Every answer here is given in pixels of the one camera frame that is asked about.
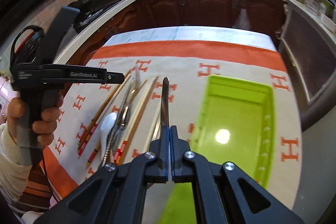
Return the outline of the left hand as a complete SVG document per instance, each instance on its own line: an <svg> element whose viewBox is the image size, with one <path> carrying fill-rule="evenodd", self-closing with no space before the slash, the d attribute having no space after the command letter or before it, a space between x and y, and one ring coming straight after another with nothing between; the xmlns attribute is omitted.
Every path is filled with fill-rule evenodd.
<svg viewBox="0 0 336 224"><path fill-rule="evenodd" d="M63 104L63 96L59 95L56 106L44 109L41 113L41 120L35 121L32 125L33 131L38 134L38 142L46 147L54 140L54 131L57 128L57 120L60 117L60 107ZM13 98L9 103L7 112L7 128L11 137L17 142L18 119L25 113L24 102L20 98Z"/></svg>

